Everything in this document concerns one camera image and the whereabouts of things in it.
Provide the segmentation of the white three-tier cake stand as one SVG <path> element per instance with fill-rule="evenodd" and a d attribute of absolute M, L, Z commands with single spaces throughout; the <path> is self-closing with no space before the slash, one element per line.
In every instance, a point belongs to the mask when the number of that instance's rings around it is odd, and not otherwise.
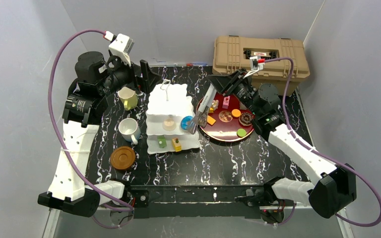
<path fill-rule="evenodd" d="M 199 134 L 182 128 L 182 120 L 194 116 L 186 84 L 164 79 L 149 95 L 146 111 L 147 153 L 160 154 L 200 149 Z"/>

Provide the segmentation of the silver metal tongs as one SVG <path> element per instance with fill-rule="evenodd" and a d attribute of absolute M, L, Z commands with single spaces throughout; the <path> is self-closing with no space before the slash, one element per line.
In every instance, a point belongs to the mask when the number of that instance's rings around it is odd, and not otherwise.
<path fill-rule="evenodd" d="M 197 109 L 195 116 L 188 122 L 187 132 L 195 134 L 196 127 L 199 125 L 204 128 L 207 124 L 208 113 L 214 100 L 216 89 L 211 83 L 204 98 L 202 99 L 199 108 Z"/>

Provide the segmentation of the beige round macaron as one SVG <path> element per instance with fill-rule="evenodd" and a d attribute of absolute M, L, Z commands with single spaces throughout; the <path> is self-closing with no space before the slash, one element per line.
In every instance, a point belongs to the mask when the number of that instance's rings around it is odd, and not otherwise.
<path fill-rule="evenodd" d="M 162 126 L 166 131 L 173 131 L 176 129 L 177 124 L 172 117 L 168 117 L 163 121 Z"/>

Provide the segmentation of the blue frosted donut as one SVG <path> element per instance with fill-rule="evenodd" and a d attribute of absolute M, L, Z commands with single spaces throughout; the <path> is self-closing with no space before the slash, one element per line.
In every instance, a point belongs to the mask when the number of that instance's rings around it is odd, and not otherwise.
<path fill-rule="evenodd" d="M 188 129 L 189 122 L 193 119 L 192 116 L 186 116 L 181 120 L 180 126 L 181 129 L 186 131 Z"/>

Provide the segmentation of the green swirl roll cake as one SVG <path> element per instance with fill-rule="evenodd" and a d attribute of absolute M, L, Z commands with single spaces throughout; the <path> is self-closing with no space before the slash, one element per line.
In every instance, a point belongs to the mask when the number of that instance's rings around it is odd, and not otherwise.
<path fill-rule="evenodd" d="M 166 138 L 163 135 L 157 136 L 157 140 L 160 148 L 165 148 L 167 146 Z"/>

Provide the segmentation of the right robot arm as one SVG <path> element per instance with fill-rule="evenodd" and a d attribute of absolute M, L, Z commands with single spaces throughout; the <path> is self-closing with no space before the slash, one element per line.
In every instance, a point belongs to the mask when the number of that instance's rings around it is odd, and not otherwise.
<path fill-rule="evenodd" d="M 274 178 L 263 186 L 268 201 L 292 200 L 311 206 L 320 216 L 330 218 L 357 198 L 356 179 L 348 164 L 334 165 L 319 155 L 289 129 L 279 113 L 277 88 L 266 83 L 255 89 L 245 79 L 246 72 L 209 75 L 208 80 L 219 94 L 233 95 L 251 113 L 255 132 L 285 153 L 310 179 L 309 182 Z"/>

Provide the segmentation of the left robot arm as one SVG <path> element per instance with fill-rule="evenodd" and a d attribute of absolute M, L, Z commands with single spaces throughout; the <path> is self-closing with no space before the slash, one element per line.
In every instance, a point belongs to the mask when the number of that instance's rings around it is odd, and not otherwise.
<path fill-rule="evenodd" d="M 57 170 L 40 205 L 82 217 L 91 217 L 100 205 L 124 197 L 119 179 L 92 185 L 84 181 L 90 150 L 108 108 L 107 98 L 125 86 L 150 93 L 161 76 L 148 62 L 126 64 L 118 56 L 108 60 L 100 52 L 81 54 L 75 64 L 76 79 L 68 89 L 63 109 L 63 142 Z"/>

